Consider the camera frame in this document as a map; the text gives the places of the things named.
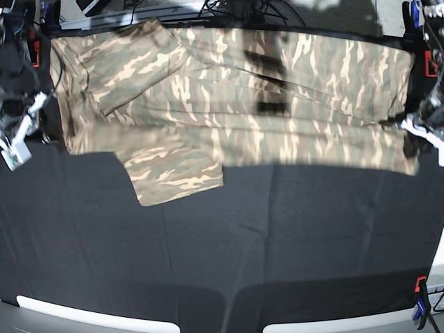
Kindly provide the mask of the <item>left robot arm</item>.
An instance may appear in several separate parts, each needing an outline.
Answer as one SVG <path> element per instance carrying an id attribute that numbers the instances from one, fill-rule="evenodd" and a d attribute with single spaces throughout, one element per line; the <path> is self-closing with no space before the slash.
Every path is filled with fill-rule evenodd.
<path id="1" fill-rule="evenodd" d="M 418 109 L 407 117 L 409 132 L 443 147 L 443 2 L 404 1 L 405 32 L 421 36 L 425 43 L 425 74 L 435 83 L 426 92 Z"/>

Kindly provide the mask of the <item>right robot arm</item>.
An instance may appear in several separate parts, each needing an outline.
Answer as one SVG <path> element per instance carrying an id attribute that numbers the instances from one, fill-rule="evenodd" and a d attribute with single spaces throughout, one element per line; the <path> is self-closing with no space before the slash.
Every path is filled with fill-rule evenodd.
<path id="1" fill-rule="evenodd" d="M 1 2 L 1 149 L 12 146 L 26 120 L 25 136 L 40 129 L 51 92 L 40 78 L 40 38 L 34 1 Z"/>

